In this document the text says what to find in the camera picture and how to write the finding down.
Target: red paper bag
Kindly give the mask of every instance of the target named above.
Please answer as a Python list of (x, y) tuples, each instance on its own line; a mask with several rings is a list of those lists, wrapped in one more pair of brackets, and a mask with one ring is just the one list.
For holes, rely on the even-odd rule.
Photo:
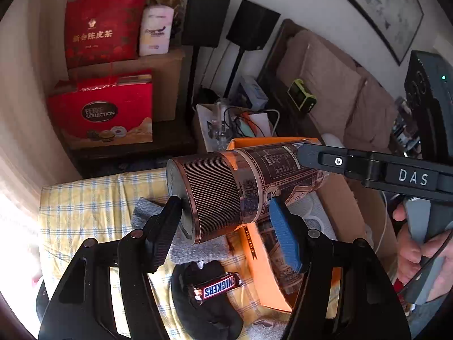
[(68, 69), (133, 60), (148, 0), (76, 0), (66, 5)]

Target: plaid fabric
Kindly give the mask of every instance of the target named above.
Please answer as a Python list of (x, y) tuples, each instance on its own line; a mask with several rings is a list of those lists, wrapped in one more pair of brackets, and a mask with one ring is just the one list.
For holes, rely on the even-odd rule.
[[(131, 216), (140, 197), (157, 202), (168, 198), (165, 169), (124, 173), (45, 187), (39, 209), (41, 266), (49, 297), (55, 292), (71, 258), (82, 242), (121, 239), (131, 231)], [(248, 339), (246, 327), (263, 316), (288, 320), (289, 314), (260, 305), (237, 233), (227, 236), (234, 255), (222, 261), (226, 271), (237, 271), (245, 285), (228, 293), (230, 302), (244, 320), (240, 339)], [(173, 263), (168, 259), (149, 276), (157, 307), (172, 339), (190, 339), (181, 326), (171, 298)], [(110, 270), (112, 301), (120, 334), (129, 335), (117, 269)]]

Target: speaker stand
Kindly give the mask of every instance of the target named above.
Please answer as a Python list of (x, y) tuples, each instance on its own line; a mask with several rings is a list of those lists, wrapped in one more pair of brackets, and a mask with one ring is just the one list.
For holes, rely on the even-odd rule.
[(192, 122), (192, 118), (194, 115), (193, 108), (192, 108), (193, 84), (195, 82), (195, 72), (196, 72), (196, 65), (198, 63), (198, 54), (199, 53), (200, 53), (200, 46), (193, 46), (192, 62), (190, 64), (189, 84), (187, 87), (187, 101), (186, 101), (186, 124), (188, 126), (190, 126), (190, 123)]
[(223, 98), (228, 97), (228, 95), (230, 94), (230, 90), (233, 85), (233, 81), (236, 76), (237, 69), (239, 68), (239, 64), (241, 63), (244, 52), (245, 52), (245, 50), (242, 47), (239, 47), (239, 52), (237, 53), (237, 58), (236, 58), (236, 61), (234, 62), (233, 70), (231, 72), (230, 79), (228, 80), (228, 84), (226, 85), (226, 89), (225, 89), (225, 93), (223, 94)]

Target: ribbed can lid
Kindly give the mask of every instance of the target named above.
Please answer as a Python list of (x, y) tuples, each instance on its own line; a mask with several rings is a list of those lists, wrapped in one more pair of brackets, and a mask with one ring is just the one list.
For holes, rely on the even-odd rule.
[(220, 153), (169, 160), (167, 185), (170, 195), (183, 201), (180, 227), (192, 243), (203, 243), (238, 227), (239, 191), (232, 170)]

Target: human hand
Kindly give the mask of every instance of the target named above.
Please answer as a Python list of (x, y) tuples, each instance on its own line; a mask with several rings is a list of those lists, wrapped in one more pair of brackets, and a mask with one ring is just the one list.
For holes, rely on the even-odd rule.
[[(406, 220), (407, 215), (404, 206), (400, 204), (393, 213), (396, 221)], [(422, 256), (431, 258), (447, 239), (450, 231), (446, 231), (422, 246), (412, 240), (408, 225), (405, 224), (398, 234), (398, 280), (406, 285), (408, 281), (420, 269)], [(440, 257), (445, 257), (442, 271), (433, 284), (428, 301), (439, 298), (447, 294), (453, 286), (453, 240), (445, 247)]]

